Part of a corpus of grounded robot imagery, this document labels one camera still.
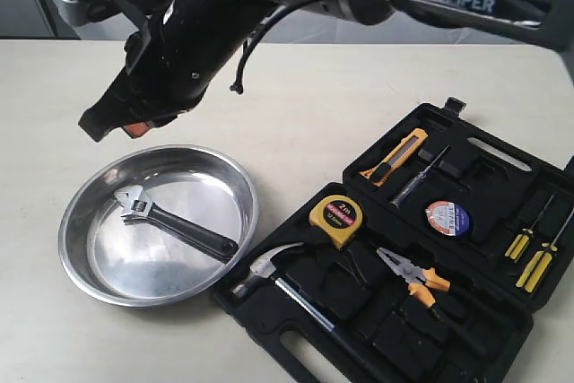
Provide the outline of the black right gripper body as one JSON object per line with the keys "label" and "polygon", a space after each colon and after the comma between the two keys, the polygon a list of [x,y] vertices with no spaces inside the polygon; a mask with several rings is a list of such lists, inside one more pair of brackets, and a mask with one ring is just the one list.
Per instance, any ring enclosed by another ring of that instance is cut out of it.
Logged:
{"label": "black right gripper body", "polygon": [[167,125],[193,109],[211,80],[257,25],[270,0],[173,0],[152,17],[152,42],[129,74],[126,65],[79,127],[95,142],[138,122]]}

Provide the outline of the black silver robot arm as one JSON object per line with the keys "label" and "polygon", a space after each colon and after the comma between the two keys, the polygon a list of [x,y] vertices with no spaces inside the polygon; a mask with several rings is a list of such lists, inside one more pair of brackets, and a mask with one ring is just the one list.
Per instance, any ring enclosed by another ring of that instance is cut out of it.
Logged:
{"label": "black silver robot arm", "polygon": [[247,61],[280,20],[311,10],[371,26],[400,12],[436,28],[468,28],[573,51],[573,0],[90,0],[102,20],[122,13],[136,27],[126,60],[80,128],[94,141],[123,129],[133,138],[193,109],[240,53],[231,90],[244,91]]}

